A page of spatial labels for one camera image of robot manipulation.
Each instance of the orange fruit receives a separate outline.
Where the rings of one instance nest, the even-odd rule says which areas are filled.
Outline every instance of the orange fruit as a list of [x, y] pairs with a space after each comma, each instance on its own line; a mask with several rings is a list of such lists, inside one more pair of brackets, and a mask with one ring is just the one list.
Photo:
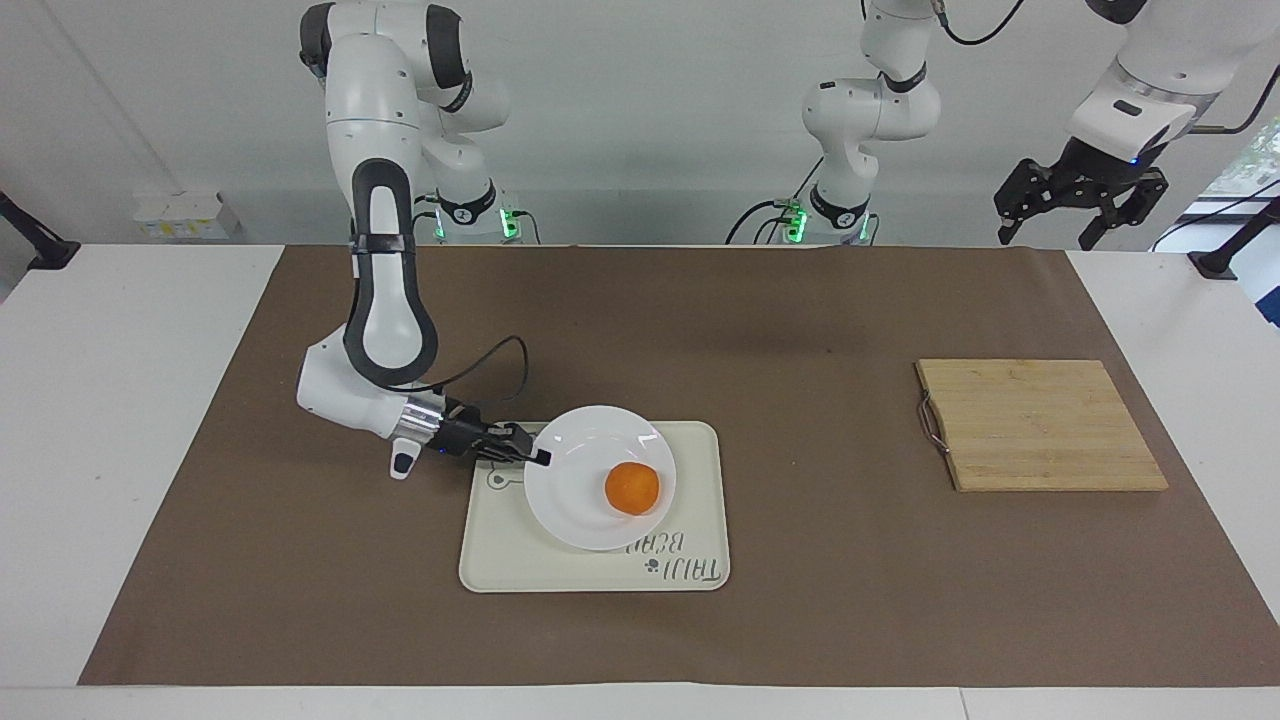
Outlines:
[[658, 502], [658, 473], [640, 462], [622, 462], [604, 479], [604, 497], [627, 515], [644, 515]]

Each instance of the white table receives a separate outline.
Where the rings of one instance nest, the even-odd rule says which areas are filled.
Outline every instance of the white table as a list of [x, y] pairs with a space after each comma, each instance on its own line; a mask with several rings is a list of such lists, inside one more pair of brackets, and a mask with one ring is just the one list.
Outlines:
[[[73, 688], [280, 250], [86, 246], [0, 305], [0, 717], [1280, 716], [1280, 688]], [[1181, 256], [1071, 260], [1280, 616], [1280, 334]]]

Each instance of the black cable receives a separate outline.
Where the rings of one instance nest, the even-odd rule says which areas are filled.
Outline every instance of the black cable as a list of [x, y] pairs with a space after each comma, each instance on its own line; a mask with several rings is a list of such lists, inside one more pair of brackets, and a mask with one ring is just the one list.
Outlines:
[[1254, 200], [1257, 196], [1262, 195], [1263, 192], [1271, 190], [1272, 187], [1275, 187], [1277, 184], [1280, 184], [1280, 178], [1268, 182], [1266, 186], [1263, 186], [1262, 188], [1260, 188], [1258, 191], [1256, 191], [1253, 195], [1249, 195], [1247, 197], [1242, 197], [1242, 199], [1236, 200], [1235, 202], [1231, 202], [1230, 205], [1228, 205], [1225, 208], [1219, 208], [1217, 210], [1213, 210], [1212, 213], [1201, 215], [1198, 218], [1193, 218], [1190, 220], [1187, 220], [1185, 223], [1181, 223], [1179, 225], [1174, 225], [1174, 227], [1169, 228], [1167, 231], [1165, 231], [1165, 234], [1162, 234], [1162, 236], [1160, 236], [1160, 237], [1156, 238], [1156, 242], [1152, 243], [1151, 249], [1148, 249], [1147, 252], [1155, 252], [1156, 249], [1160, 247], [1160, 242], [1162, 240], [1165, 240], [1166, 237], [1174, 234], [1175, 232], [1185, 228], [1187, 225], [1194, 225], [1196, 223], [1199, 223], [1202, 220], [1207, 220], [1207, 219], [1210, 219], [1212, 217], [1221, 215], [1222, 213], [1226, 213], [1228, 210], [1230, 210], [1231, 208], [1235, 208], [1236, 205], [1240, 205], [1242, 202], [1248, 202], [1249, 200]]
[[[422, 218], [435, 218], [435, 211], [434, 211], [434, 210], [426, 210], [426, 211], [424, 211], [424, 213], [419, 213], [417, 215], [413, 215], [413, 219], [412, 219], [412, 222], [410, 223], [410, 227], [416, 227], [416, 225], [417, 225], [417, 222], [419, 222], [420, 219], [422, 219]], [[355, 222], [352, 222], [352, 229], [351, 229], [351, 234], [356, 234], [356, 229], [355, 229]]]
[[532, 213], [530, 213], [529, 210], [512, 210], [511, 217], [529, 218], [529, 222], [534, 223], [534, 240], [538, 242], [538, 245], [543, 243], [543, 234], [538, 232], [538, 218], [535, 218]]
[[[774, 225], [773, 229], [778, 229], [777, 225], [780, 225], [781, 223], [782, 223], [782, 220], [780, 218], [769, 218], [768, 220], [764, 220], [763, 223], [760, 223], [760, 227], [755, 229], [755, 237], [751, 238], [751, 245], [759, 245], [759, 242], [760, 242], [760, 233], [764, 232], [764, 228], [767, 228], [767, 227], [769, 227], [772, 224], [772, 225]], [[769, 240], [773, 240], [773, 237], [772, 237], [773, 233], [769, 233], [769, 236], [771, 236]]]
[[517, 397], [520, 397], [520, 393], [525, 392], [525, 386], [529, 384], [529, 346], [525, 343], [525, 340], [522, 337], [517, 336], [517, 334], [509, 334], [509, 336], [502, 338], [500, 341], [498, 341], [498, 345], [494, 345], [493, 347], [490, 347], [488, 352], [485, 352], [484, 355], [481, 355], [475, 363], [472, 363], [471, 365], [468, 365], [465, 370], [462, 370], [461, 373], [456, 373], [453, 375], [449, 375], [448, 378], [444, 378], [443, 380], [438, 380], [438, 382], [434, 382], [434, 383], [425, 383], [425, 384], [419, 386], [419, 387], [387, 387], [387, 386], [380, 386], [380, 387], [383, 389], [389, 389], [392, 392], [407, 392], [407, 393], [424, 392], [424, 391], [440, 392], [447, 386], [453, 384], [457, 380], [461, 380], [462, 378], [465, 378], [468, 374], [471, 374], [476, 368], [479, 368], [480, 365], [484, 365], [485, 361], [489, 360], [489, 357], [493, 357], [493, 355], [495, 352], [498, 352], [499, 350], [502, 350], [502, 347], [504, 345], [507, 345], [508, 342], [515, 342], [515, 343], [520, 345], [521, 363], [524, 364], [524, 369], [521, 370], [521, 374], [520, 374], [520, 386], [516, 388], [516, 392], [508, 395], [507, 397], [502, 397], [499, 400], [485, 400], [485, 401], [481, 401], [481, 402], [471, 402], [470, 405], [479, 406], [481, 404], [511, 402], [512, 400], [516, 400]]
[[867, 217], [867, 222], [868, 223], [872, 222], [872, 220], [876, 220], [876, 229], [873, 229], [868, 234], [868, 237], [870, 237], [870, 242], [867, 243], [867, 247], [870, 247], [870, 246], [876, 245], [876, 236], [879, 234], [879, 223], [881, 223], [879, 214], [878, 213], [872, 213], [870, 215]]
[[988, 32], [987, 35], [979, 37], [978, 40], [965, 40], [964, 37], [960, 37], [959, 35], [956, 35], [955, 32], [952, 32], [951, 31], [951, 22], [947, 19], [946, 10], [938, 13], [938, 23], [942, 26], [942, 31], [947, 33], [947, 37], [950, 37], [951, 40], [959, 42], [960, 45], [965, 45], [965, 46], [970, 46], [972, 47], [974, 45], [982, 45], [983, 42], [987, 42], [992, 37], [996, 37], [997, 35], [1000, 35], [1000, 32], [1002, 29], [1005, 29], [1005, 26], [1009, 24], [1009, 20], [1014, 19], [1014, 15], [1018, 14], [1018, 10], [1023, 6], [1023, 3], [1025, 3], [1025, 1], [1027, 0], [1018, 0], [1016, 3], [1014, 3], [1014, 6], [1009, 10], [1009, 14], [1005, 15], [1005, 19], [1000, 20], [1000, 24], [996, 26], [996, 29]]
[[763, 200], [748, 208], [746, 211], [742, 213], [742, 215], [737, 219], [737, 222], [733, 223], [733, 228], [728, 231], [728, 234], [724, 237], [724, 245], [730, 245], [731, 242], [733, 242], [733, 236], [737, 234], [737, 228], [742, 227], [742, 223], [745, 223], [748, 218], [750, 218], [755, 213], [759, 213], [760, 210], [764, 210], [765, 208], [773, 208], [773, 205], [774, 205], [773, 200]]
[[1262, 106], [1267, 104], [1267, 99], [1271, 97], [1271, 90], [1276, 86], [1276, 79], [1280, 79], [1280, 65], [1271, 70], [1271, 79], [1267, 81], [1266, 87], [1262, 88], [1262, 95], [1258, 96], [1258, 101], [1253, 105], [1253, 111], [1249, 117], [1244, 119], [1243, 123], [1229, 128], [1226, 126], [1196, 126], [1192, 128], [1189, 135], [1240, 135], [1245, 128], [1253, 124], [1253, 120], [1258, 119], [1258, 113], [1262, 111]]
[[[796, 191], [791, 193], [791, 200], [800, 197], [800, 192], [804, 190], [804, 186], [809, 184], [809, 181], [813, 179], [813, 174], [818, 172], [819, 165], [822, 165], [822, 158], [818, 158], [818, 161], [814, 163], [812, 168], [809, 168], [809, 174], [806, 174], [804, 179], [800, 181], [800, 186], [796, 187]], [[782, 211], [778, 213], [778, 220], [782, 220], [786, 213], [787, 211], [783, 208]], [[773, 233], [776, 233], [777, 231], [778, 225], [773, 225], [773, 229], [769, 231], [769, 240], [764, 241], [764, 245], [773, 245]]]

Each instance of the robot end effector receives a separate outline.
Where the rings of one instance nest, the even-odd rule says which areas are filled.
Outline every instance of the robot end effector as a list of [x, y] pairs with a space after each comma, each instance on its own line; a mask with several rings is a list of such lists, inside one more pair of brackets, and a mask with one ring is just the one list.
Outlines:
[[485, 423], [477, 407], [445, 397], [442, 387], [392, 392], [370, 383], [352, 366], [343, 329], [307, 348], [297, 401], [325, 420], [389, 439], [392, 478], [408, 477], [424, 448], [442, 455], [474, 452], [494, 462], [550, 462], [549, 452], [535, 452], [524, 428]]
[[1125, 26], [1128, 37], [1068, 122], [1071, 138], [1059, 160], [1046, 168], [1023, 159], [996, 192], [1002, 245], [1024, 220], [1056, 208], [1100, 210], [1080, 233], [1083, 250], [1110, 229], [1146, 220], [1169, 188], [1156, 158], [1192, 131], [1248, 53], [1280, 24], [1277, 3], [1224, 13], [1221, 4], [1201, 0], [1087, 1]]

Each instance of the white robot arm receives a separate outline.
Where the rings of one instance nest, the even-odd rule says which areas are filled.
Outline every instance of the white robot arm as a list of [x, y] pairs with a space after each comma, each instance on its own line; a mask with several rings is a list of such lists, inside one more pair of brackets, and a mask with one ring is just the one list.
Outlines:
[[936, 24], [932, 3], [867, 5], [861, 47], [879, 76], [823, 82], [805, 95], [804, 124], [823, 151], [818, 179], [801, 195], [805, 240], [837, 243], [858, 237], [879, 172], [863, 142], [924, 137], [938, 123], [942, 102], [924, 64]]
[[[460, 225], [498, 215], [483, 158], [457, 133], [502, 124], [506, 91], [475, 83], [460, 27], [439, 5], [362, 0], [312, 6], [301, 24], [301, 58], [325, 88], [329, 155], [351, 209], [356, 291], [346, 325], [307, 350], [297, 400], [308, 413], [390, 438], [398, 479], [424, 447], [536, 461], [517, 427], [485, 424], [440, 388], [410, 387], [438, 345], [415, 264], [424, 156], [436, 170], [442, 208], [471, 209], [466, 220], [453, 213]], [[471, 191], [479, 195], [465, 195]]]
[[1112, 228], [1140, 224], [1169, 187], [1156, 158], [1192, 131], [1249, 51], [1280, 27], [1274, 0], [1087, 3], [1123, 24], [1128, 38], [1068, 120], [1071, 138], [1059, 160], [1046, 168], [1024, 159], [996, 192], [1004, 245], [1023, 220], [1055, 208], [1101, 210], [1080, 234], [1084, 250]]

